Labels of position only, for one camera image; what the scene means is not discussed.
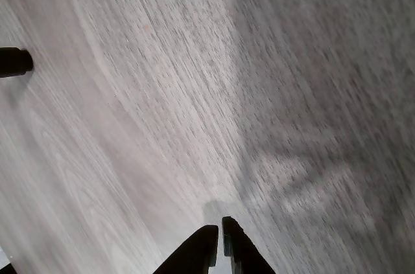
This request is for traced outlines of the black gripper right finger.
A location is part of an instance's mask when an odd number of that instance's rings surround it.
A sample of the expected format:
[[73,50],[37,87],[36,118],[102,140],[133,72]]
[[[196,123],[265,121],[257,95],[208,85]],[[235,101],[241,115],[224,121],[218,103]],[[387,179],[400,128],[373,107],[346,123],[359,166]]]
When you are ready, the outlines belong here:
[[234,218],[223,217],[222,230],[224,256],[230,257],[232,273],[275,273]]

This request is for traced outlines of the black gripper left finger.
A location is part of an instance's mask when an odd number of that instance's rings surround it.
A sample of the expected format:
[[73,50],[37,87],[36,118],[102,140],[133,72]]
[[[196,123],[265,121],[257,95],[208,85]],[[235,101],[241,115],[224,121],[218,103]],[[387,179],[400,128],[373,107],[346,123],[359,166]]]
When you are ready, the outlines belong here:
[[154,274],[205,274],[215,267],[219,227],[204,225],[185,240],[154,272]]

